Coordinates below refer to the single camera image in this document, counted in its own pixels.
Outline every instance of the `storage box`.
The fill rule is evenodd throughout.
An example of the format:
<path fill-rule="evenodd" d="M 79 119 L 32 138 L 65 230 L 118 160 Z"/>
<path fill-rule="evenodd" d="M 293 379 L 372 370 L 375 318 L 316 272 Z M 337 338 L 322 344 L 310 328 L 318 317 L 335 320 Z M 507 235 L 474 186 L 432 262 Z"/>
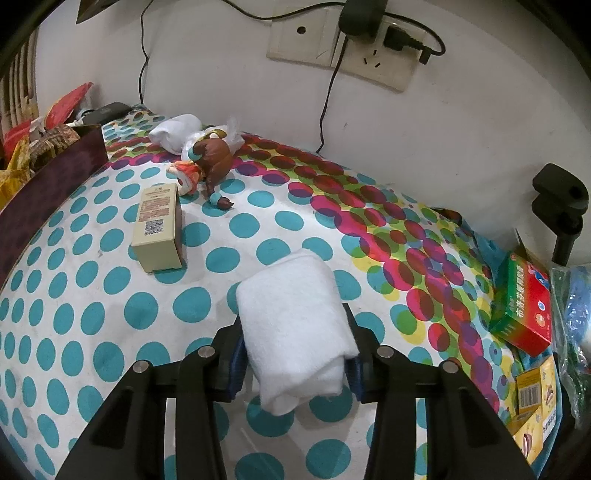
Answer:
<path fill-rule="evenodd" d="M 529 370 L 517 375 L 519 413 L 541 408 L 543 441 L 556 425 L 556 376 L 554 358 L 536 362 Z"/>
<path fill-rule="evenodd" d="M 541 418 L 541 407 L 538 407 L 534 411 L 520 413 L 507 424 L 507 429 L 530 465 L 544 446 Z"/>
<path fill-rule="evenodd" d="M 175 183 L 155 185 L 142 191 L 131 248 L 145 272 L 183 266 L 182 223 Z"/>
<path fill-rule="evenodd" d="M 515 254 L 499 269 L 489 330 L 531 356 L 552 341 L 548 276 Z"/>

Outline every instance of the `wall plate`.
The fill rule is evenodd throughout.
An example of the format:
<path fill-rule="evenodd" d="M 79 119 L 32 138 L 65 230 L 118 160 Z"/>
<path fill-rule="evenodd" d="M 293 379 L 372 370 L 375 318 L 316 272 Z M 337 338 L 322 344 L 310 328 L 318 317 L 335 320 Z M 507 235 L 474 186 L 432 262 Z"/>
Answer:
<path fill-rule="evenodd" d="M 274 15 L 293 12 L 309 4 L 281 4 Z M 267 57 L 330 67 L 339 34 L 340 11 L 320 8 L 285 20 L 273 20 Z"/>
<path fill-rule="evenodd" d="M 404 47 L 402 51 L 384 47 L 384 37 L 390 25 L 402 28 L 412 38 L 420 42 L 423 42 L 426 36 L 426 33 L 420 28 L 398 24 L 394 20 L 386 20 L 384 17 L 373 43 L 349 39 L 339 71 L 380 83 L 399 92 L 405 91 L 414 69 L 417 67 L 421 53 L 409 47 Z M 333 67 L 336 66 L 339 59 L 344 39 L 345 35 L 341 33 L 333 55 Z"/>

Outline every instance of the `bed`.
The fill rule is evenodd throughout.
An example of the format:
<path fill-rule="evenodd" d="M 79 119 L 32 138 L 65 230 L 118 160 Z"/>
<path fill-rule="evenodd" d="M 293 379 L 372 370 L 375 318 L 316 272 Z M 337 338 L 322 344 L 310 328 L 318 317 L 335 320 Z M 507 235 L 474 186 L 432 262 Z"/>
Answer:
<path fill-rule="evenodd" d="M 175 157 L 147 137 L 163 120 L 136 106 L 103 127 L 109 162 L 48 218 L 0 292 L 0 426 L 35 478 L 55 476 L 137 359 L 159 365 L 207 345 L 233 323 L 239 282 L 300 248 L 333 270 L 357 323 L 381 343 L 425 364 L 457 359 L 503 421 L 515 414 L 522 365 L 486 329 L 492 276 L 470 232 L 318 155 L 245 134 L 220 186 L 234 207 L 182 197 L 186 264 L 144 273 L 131 224 L 141 190 L 174 181 L 165 168 Z M 216 404 L 228 478 L 363 478 L 375 406 L 344 387 L 274 417 L 257 391 L 250 374 L 234 402 Z M 419 400 L 417 480 L 426 478 L 425 428 Z"/>

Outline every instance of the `beige box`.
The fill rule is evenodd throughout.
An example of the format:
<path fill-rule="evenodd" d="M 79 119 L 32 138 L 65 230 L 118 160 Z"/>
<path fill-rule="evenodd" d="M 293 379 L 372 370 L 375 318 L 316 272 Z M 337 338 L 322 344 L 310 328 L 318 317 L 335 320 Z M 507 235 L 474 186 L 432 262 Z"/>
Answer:
<path fill-rule="evenodd" d="M 556 424 L 556 376 L 554 358 L 549 356 L 535 363 L 529 370 L 517 375 L 519 413 L 541 407 L 543 440 Z"/>
<path fill-rule="evenodd" d="M 131 248 L 145 272 L 181 268 L 180 229 L 183 213 L 177 185 L 155 185 L 142 191 Z"/>

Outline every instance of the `white wall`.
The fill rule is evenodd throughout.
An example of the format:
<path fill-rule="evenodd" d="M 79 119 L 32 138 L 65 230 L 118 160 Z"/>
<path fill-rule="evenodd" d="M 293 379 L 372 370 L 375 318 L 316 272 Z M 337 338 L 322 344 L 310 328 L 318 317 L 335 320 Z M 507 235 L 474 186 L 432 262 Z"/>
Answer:
<path fill-rule="evenodd" d="M 236 1 L 272 14 L 273 0 Z M 146 4 L 121 0 L 75 25 L 78 1 L 66 0 L 43 23 L 41 111 L 88 80 L 97 105 L 138 102 Z M 574 55 L 515 0 L 391 0 L 388 9 L 436 30 L 448 53 L 419 66 L 402 94 L 338 75 L 323 155 L 456 209 L 505 246 L 519 225 L 548 251 L 553 237 L 531 214 L 532 177 L 554 162 L 591 187 L 591 85 Z M 234 115 L 246 131 L 316 149 L 331 72 L 268 60 L 268 24 L 220 0 L 155 0 L 145 27 L 153 111 L 212 123 Z M 591 261 L 590 246 L 588 215 L 571 259 Z"/>

